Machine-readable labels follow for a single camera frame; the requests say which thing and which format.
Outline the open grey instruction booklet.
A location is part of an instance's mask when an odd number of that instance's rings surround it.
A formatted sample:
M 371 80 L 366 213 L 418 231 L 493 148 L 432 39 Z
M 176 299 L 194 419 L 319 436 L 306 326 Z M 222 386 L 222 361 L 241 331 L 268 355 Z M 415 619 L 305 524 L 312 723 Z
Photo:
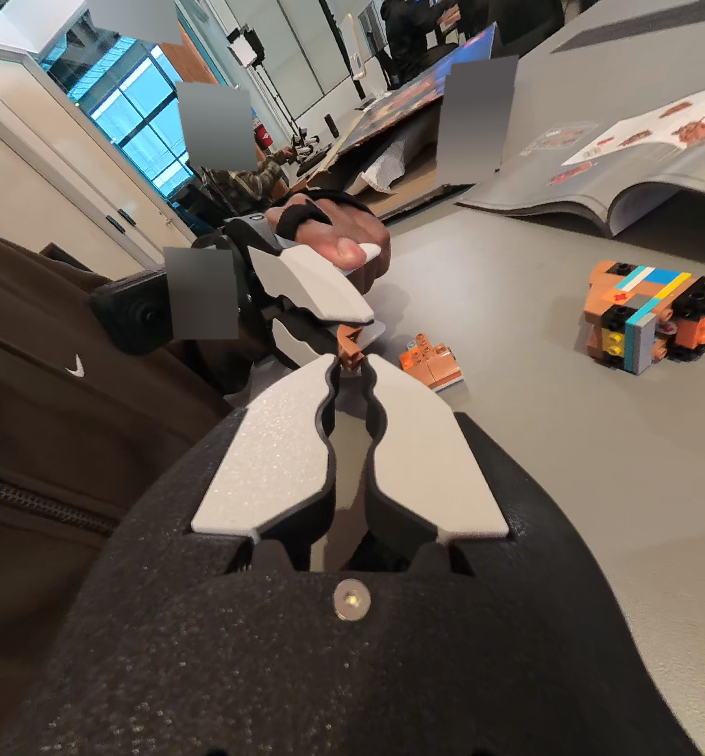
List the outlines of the open grey instruction booklet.
M 457 204 L 511 218 L 570 213 L 612 238 L 682 193 L 705 200 L 705 89 L 557 150 L 528 147 Z

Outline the small orange brick plate assembly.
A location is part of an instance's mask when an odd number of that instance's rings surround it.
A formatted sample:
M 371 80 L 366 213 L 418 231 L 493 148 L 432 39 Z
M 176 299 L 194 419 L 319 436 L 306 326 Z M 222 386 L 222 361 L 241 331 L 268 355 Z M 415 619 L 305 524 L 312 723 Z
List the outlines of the small orange brick plate assembly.
M 399 356 L 404 373 L 414 377 L 434 392 L 463 381 L 462 371 L 444 343 L 432 344 L 424 333 L 415 335 L 407 351 Z

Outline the person's brown jacket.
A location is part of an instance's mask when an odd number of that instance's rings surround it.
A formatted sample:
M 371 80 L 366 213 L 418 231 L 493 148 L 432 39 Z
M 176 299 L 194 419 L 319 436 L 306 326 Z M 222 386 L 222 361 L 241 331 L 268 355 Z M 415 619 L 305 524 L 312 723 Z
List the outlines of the person's brown jacket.
M 0 238 L 0 732 L 117 525 L 230 411 L 240 344 L 123 354 L 90 306 L 107 282 Z

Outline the studio light on stand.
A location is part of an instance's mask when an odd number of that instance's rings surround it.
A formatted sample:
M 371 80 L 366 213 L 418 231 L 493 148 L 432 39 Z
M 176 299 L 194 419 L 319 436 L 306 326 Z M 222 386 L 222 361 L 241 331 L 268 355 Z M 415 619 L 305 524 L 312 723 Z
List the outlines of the studio light on stand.
M 299 127 L 265 66 L 265 49 L 254 29 L 244 25 L 228 33 L 229 48 L 244 69 L 256 71 L 291 132 L 293 146 L 305 147 L 305 132 Z

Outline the large window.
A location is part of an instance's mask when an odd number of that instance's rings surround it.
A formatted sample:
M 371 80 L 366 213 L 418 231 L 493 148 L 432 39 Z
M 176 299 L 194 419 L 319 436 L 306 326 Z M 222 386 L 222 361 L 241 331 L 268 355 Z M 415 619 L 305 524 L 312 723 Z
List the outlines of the large window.
M 36 58 L 74 108 L 170 201 L 194 177 L 178 112 L 180 77 L 158 45 L 80 25 Z

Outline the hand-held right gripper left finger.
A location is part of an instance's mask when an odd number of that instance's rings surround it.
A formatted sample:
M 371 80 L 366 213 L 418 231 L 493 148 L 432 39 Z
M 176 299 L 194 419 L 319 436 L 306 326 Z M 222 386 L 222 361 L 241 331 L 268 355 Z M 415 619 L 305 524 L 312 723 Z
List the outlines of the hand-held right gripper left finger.
M 325 354 L 274 383 L 244 410 L 191 521 L 196 534 L 279 541 L 309 571 L 332 524 L 337 461 L 338 357 Z

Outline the beige cabinet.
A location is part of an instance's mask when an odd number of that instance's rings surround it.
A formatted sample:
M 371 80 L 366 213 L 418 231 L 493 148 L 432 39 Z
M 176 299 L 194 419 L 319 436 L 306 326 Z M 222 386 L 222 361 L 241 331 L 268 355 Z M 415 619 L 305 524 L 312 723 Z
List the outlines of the beige cabinet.
M 0 237 L 118 279 L 194 235 L 26 53 L 0 50 Z

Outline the crumpled white plastic bag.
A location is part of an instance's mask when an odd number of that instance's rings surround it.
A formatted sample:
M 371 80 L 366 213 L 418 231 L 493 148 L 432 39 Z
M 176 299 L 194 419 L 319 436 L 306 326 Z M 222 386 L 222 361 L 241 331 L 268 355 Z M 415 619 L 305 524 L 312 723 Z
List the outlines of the crumpled white plastic bag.
M 436 150 L 437 142 L 433 140 L 422 142 L 399 138 L 357 175 L 355 190 L 392 195 L 416 180 L 424 178 L 432 181 L 436 170 Z

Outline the grey desk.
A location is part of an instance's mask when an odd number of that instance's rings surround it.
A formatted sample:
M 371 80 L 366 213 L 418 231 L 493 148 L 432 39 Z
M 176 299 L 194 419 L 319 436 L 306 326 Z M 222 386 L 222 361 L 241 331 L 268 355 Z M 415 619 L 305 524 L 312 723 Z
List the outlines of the grey desk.
M 396 360 L 446 342 L 443 393 L 541 484 L 583 535 L 674 713 L 705 752 L 705 357 L 642 376 L 585 355 L 594 264 L 705 274 L 705 198 L 678 194 L 617 241 L 570 215 L 511 219 L 443 201 L 389 222 L 392 267 L 368 300 Z

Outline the printed cardboard box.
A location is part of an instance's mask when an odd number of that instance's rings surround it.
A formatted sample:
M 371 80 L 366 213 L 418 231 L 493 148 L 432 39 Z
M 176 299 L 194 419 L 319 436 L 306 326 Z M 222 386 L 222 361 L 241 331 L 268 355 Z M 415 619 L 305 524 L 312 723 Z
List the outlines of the printed cardboard box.
M 344 154 L 383 134 L 414 113 L 439 100 L 444 81 L 455 63 L 487 61 L 500 44 L 498 23 L 490 24 L 478 35 L 436 61 L 426 71 L 400 89 L 388 93 L 369 106 L 340 137 L 312 175 L 328 172 Z

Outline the brown toy brick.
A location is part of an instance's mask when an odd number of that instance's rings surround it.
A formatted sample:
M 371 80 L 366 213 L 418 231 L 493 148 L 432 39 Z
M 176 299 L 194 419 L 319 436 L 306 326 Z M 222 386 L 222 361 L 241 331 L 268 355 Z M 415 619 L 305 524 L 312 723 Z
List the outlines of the brown toy brick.
M 365 359 L 361 347 L 357 344 L 364 326 L 348 326 L 341 324 L 337 328 L 337 355 L 341 367 L 348 374 L 357 374 L 361 363 Z

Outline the person's left hand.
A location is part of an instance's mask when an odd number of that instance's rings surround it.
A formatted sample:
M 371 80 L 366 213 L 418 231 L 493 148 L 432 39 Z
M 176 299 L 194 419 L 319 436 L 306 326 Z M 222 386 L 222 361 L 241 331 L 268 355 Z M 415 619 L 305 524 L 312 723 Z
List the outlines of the person's left hand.
M 304 207 L 308 203 L 324 213 L 329 223 L 308 219 L 299 225 L 294 240 L 311 247 L 340 270 L 349 271 L 347 279 L 360 294 L 367 294 L 389 269 L 392 256 L 389 230 L 374 215 L 357 207 L 294 194 L 282 206 L 265 210 L 272 232 L 278 232 L 278 225 L 289 208 Z

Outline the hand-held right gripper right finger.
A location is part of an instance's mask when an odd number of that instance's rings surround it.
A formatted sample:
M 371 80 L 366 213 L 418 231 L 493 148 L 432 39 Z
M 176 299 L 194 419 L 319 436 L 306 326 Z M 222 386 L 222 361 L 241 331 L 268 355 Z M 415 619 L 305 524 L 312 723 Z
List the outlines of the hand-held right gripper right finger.
M 509 524 L 455 413 L 378 355 L 361 366 L 370 448 L 356 572 L 403 572 L 423 546 L 504 543 Z

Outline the multicoloured toy brick build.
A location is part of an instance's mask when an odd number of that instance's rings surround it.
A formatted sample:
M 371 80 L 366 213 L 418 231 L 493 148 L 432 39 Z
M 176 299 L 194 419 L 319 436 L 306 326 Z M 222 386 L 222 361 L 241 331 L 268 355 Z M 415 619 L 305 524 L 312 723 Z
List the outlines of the multicoloured toy brick build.
M 586 351 L 597 363 L 638 376 L 705 354 L 705 275 L 604 260 L 588 285 Z

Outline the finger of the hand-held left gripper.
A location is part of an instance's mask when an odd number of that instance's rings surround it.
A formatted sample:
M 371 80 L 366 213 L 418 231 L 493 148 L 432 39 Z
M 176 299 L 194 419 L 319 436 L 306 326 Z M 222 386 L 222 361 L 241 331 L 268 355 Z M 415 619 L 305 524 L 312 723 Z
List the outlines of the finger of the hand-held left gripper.
M 288 367 L 303 367 L 325 354 L 338 357 L 339 325 L 324 325 L 312 317 L 275 317 L 272 320 L 275 353 Z M 378 320 L 352 326 L 365 327 L 357 341 L 363 352 L 385 332 L 385 324 Z
M 268 296 L 287 298 L 326 324 L 374 321 L 374 311 L 355 286 L 309 246 L 293 246 L 279 254 L 248 246 L 247 254 Z

